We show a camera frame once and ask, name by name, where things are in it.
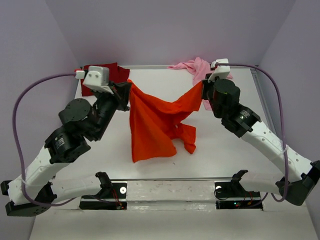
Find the orange t-shirt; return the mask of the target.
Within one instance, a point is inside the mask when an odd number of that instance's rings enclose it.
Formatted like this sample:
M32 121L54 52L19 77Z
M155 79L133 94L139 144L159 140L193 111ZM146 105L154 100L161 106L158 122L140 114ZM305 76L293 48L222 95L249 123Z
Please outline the orange t-shirt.
M134 163L151 158L167 158L177 154L173 140L183 142L185 150L196 150L196 127L182 121L202 104L203 84L193 86L176 101L168 102L144 93L131 85L129 125L131 156Z

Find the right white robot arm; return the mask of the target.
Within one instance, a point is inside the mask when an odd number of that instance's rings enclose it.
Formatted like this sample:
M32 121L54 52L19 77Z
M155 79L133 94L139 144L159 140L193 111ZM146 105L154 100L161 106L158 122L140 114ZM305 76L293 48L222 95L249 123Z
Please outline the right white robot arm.
M260 174L246 169L232 176L230 190L235 196L246 192L280 195L301 206L320 179L320 163L301 156L280 140L250 108L239 103L240 89L229 79L210 74L202 80L202 99L209 101L213 115L226 130L262 153L280 174Z

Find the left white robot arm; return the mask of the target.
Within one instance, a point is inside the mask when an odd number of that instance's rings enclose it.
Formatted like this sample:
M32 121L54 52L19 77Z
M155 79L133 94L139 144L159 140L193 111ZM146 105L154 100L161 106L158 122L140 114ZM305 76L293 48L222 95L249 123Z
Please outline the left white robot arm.
M82 179L59 181L59 171L90 150L88 142L102 139L116 111L128 111L130 82L110 83L111 92L94 91L94 104L75 98L59 112L61 127L45 140L35 160L25 169L25 176L0 184L9 197L5 206L10 217L35 217L52 205L82 196L102 199L113 193L113 184L105 172Z

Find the pink t-shirt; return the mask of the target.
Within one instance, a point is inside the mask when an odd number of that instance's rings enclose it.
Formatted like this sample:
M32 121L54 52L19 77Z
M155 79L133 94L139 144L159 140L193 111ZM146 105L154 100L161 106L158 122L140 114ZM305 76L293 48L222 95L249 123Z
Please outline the pink t-shirt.
M195 60L180 62L176 65L170 66L169 68L187 69L191 74L193 74L193 87L173 102L158 100L157 102L160 104L159 110L162 113L176 117L178 115L188 116L192 112L198 111L202 102L204 102L206 110L212 110L209 101L202 99L202 80L208 79L212 73L211 67L207 61L197 57Z

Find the dark red folded t-shirt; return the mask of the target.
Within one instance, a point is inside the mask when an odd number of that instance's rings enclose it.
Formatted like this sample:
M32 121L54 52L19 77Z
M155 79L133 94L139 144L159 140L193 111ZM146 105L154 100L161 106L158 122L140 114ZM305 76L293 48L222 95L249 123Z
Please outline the dark red folded t-shirt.
M130 75L130 69L119 66L117 62L97 64L96 66L108 68L109 80L117 84L126 82ZM84 86L84 79L80 80L80 84L81 84L81 95L83 97L89 97L93 95L91 90L88 87Z

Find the aluminium table edge rail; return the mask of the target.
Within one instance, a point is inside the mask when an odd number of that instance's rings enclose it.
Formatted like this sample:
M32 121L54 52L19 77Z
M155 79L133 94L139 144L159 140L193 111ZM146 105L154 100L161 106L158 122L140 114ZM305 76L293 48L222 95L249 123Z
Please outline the aluminium table edge rail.
M250 71L251 71L251 75L253 77L254 84L256 86L256 89L257 89L257 92L258 92L258 95L259 95L259 99L260 99L260 102L261 102L261 105L262 105L262 109L263 109L263 112L264 112L264 115L265 115L265 118L266 118L266 120L264 120L264 122L267 123L269 129L271 129L271 131L274 134L277 134L275 126L274 126L274 123L273 123L273 120L272 120L271 115L270 115L270 111L269 111L269 108L268 108L264 93L263 93L263 90L262 90L262 86L261 86L261 83L260 83L260 80L259 80L259 76L258 76L258 71L255 68L251 68Z

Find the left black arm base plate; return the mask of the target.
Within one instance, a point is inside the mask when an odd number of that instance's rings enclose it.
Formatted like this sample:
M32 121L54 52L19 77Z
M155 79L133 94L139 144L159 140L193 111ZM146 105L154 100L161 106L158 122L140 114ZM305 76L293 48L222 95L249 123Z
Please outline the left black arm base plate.
M112 181L112 189L97 196L85 195L80 198L81 210L122 211L127 209L127 181Z

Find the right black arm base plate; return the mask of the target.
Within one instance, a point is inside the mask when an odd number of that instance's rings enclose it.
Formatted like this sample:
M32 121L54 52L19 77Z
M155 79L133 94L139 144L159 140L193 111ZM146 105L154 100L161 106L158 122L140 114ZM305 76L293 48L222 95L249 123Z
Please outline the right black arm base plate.
M263 210L260 192L245 191L241 186L232 186L230 181L214 183L215 207L217 210L259 209Z

